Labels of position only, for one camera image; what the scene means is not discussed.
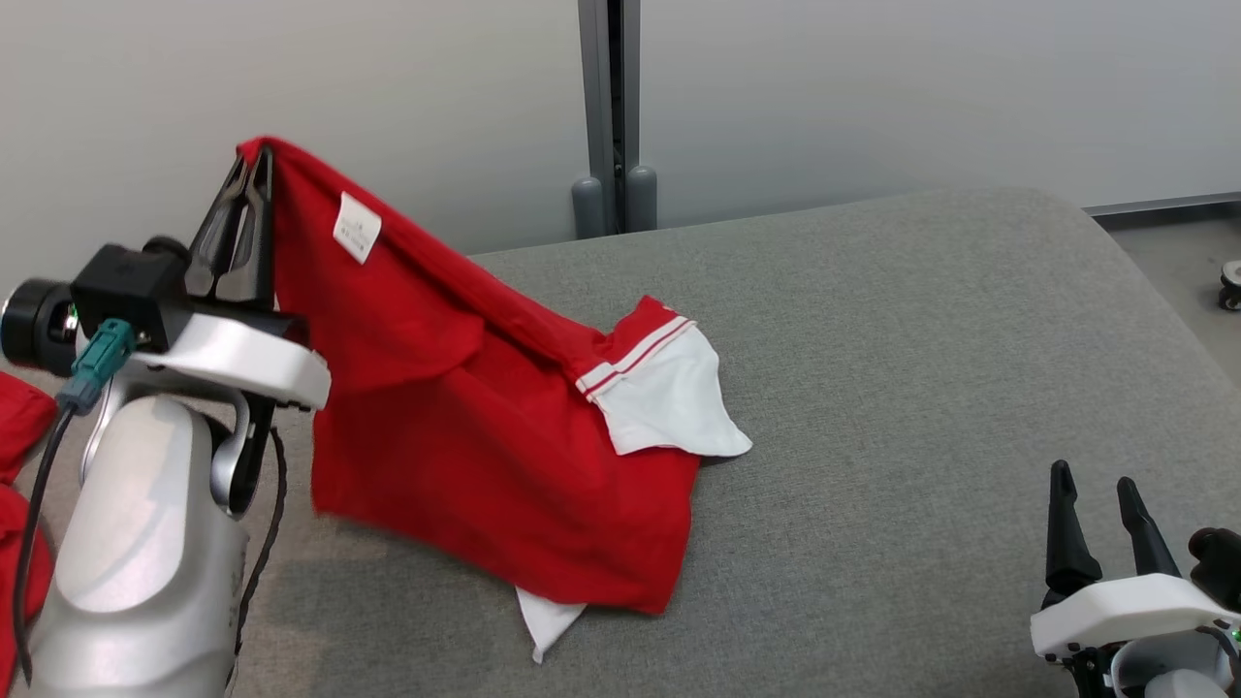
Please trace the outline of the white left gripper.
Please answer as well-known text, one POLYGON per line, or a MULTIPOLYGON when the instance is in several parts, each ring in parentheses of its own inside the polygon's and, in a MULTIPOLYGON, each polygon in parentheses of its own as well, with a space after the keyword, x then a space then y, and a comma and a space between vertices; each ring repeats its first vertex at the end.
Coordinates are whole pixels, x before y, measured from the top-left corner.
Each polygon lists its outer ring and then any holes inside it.
POLYGON ((189 296, 213 298, 232 274, 232 301, 244 306, 194 301, 189 323, 168 351, 137 351, 130 361, 155 374, 318 411, 333 385, 326 361, 313 350, 304 317, 272 310, 273 183, 271 147, 261 147, 248 166, 237 156, 189 248, 189 296))

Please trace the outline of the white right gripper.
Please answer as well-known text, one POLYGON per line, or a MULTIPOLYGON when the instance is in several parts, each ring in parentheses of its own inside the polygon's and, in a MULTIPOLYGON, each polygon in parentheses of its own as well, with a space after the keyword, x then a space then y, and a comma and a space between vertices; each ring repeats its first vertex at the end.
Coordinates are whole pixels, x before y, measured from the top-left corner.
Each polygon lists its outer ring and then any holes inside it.
POLYGON ((1100 582, 1077 498, 1069 462, 1055 460, 1035 655, 1067 672, 1078 697, 1239 696, 1239 614, 1181 579, 1136 481, 1119 478, 1117 498, 1138 576, 1100 582))

